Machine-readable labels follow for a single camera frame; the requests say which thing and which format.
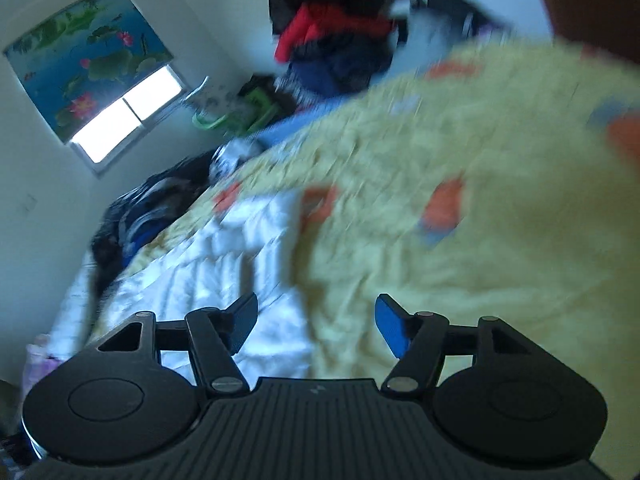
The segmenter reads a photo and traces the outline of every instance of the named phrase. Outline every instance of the bed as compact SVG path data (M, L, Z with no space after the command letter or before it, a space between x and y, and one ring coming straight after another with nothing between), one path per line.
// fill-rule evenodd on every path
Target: bed
M292 376L380 382L395 362L373 321L382 292L454 324L499 316L603 393L609 421L593 458L614 478L637 473L640 157L610 136L617 116L640 111L637 67L568 44L472 44L323 106L262 132L274 147L204 192L121 280L148 280L183 254L221 197L333 190L322 221L285 229L308 361ZM464 181L463 218L431 245L420 218L450 178ZM104 303L93 338L122 305ZM447 359L443 376L466 365Z

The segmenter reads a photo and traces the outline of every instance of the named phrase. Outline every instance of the pile of clothes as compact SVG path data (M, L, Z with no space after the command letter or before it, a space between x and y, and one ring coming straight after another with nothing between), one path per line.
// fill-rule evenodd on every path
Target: pile of clothes
M113 202L91 241L96 296L100 298L136 253L186 213L207 187L263 150L255 140L234 139L150 176Z
M382 13L389 0L269 0L275 59L289 78L320 98L353 94L386 72L397 26Z

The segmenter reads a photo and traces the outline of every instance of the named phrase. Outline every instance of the wooden furniture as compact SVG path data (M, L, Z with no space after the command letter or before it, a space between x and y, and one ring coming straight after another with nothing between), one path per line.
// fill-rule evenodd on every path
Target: wooden furniture
M557 36L640 63L640 0L544 0Z

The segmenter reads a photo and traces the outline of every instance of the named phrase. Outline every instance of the window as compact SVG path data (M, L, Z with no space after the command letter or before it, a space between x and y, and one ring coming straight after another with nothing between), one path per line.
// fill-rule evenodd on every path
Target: window
M23 34L4 54L65 144L174 59L131 0L81 0Z
M141 126L148 126L156 112L183 91L175 73L165 66L96 115L72 137L71 143L86 154L94 169L101 170L137 137L131 135L133 132L142 131Z

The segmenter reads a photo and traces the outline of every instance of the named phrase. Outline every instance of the lotus print curtain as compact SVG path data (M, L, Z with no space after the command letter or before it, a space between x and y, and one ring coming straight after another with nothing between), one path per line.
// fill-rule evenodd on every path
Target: lotus print curtain
M6 51L63 142L173 57L131 0L83 0Z

